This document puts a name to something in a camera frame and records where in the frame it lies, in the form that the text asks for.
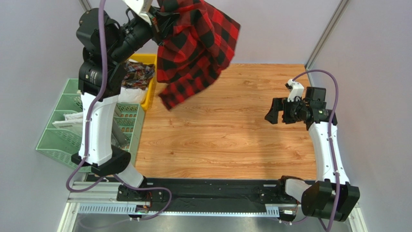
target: wooden table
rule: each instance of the wooden table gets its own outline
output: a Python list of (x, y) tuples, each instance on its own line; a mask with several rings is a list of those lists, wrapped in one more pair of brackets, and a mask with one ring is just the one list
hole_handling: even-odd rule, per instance
[[(158, 84), (143, 125), (137, 170), (146, 177), (315, 179), (305, 125), (264, 119), (272, 98), (287, 97), (285, 83), (304, 70), (303, 65), (232, 64), (215, 84), (170, 112), (157, 97), (165, 86)], [(307, 77), (299, 82), (309, 85)]]

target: red fabric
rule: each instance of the red fabric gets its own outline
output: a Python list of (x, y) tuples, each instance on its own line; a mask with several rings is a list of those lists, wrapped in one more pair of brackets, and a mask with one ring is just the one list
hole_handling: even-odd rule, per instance
[(159, 94), (171, 110), (213, 84), (233, 56), (240, 25), (204, 0), (158, 1), (162, 12), (179, 12), (173, 34), (158, 50)]

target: yellow bin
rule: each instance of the yellow bin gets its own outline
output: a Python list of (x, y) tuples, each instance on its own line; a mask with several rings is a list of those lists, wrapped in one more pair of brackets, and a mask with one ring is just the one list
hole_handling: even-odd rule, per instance
[(155, 54), (133, 54), (130, 59), (142, 62), (144, 64), (154, 64), (155, 65), (155, 76), (151, 79), (149, 86), (147, 87), (146, 97), (140, 106), (144, 111), (147, 111), (153, 102), (154, 92), (157, 83), (157, 55)]

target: plaid cloth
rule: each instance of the plaid cloth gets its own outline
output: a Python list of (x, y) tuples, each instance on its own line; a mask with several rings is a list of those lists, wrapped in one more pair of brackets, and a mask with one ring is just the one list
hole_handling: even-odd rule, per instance
[(121, 85), (125, 88), (141, 88), (145, 90), (150, 80), (154, 77), (154, 64), (143, 64), (126, 61), (125, 70), (127, 71)]
[(158, 0), (162, 12), (179, 12), (171, 36), (158, 49), (159, 96), (171, 110), (206, 89), (233, 56), (240, 25), (204, 0)]

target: light green crate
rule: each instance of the light green crate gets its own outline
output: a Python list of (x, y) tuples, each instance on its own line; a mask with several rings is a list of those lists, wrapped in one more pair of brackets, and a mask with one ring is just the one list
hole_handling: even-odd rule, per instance
[[(82, 101), (77, 89), (78, 80), (69, 79), (36, 147), (40, 153), (73, 169), (77, 166), (71, 162), (71, 155), (80, 150), (81, 136), (69, 130), (56, 129), (52, 123), (64, 120), (64, 114), (82, 112)], [(134, 163), (139, 148), (145, 111), (139, 104), (118, 103), (118, 108), (121, 111), (121, 117), (114, 117), (114, 120), (129, 142), (122, 149), (130, 152), (131, 161)], [(90, 170), (90, 167), (83, 167), (80, 172), (90, 172)]]

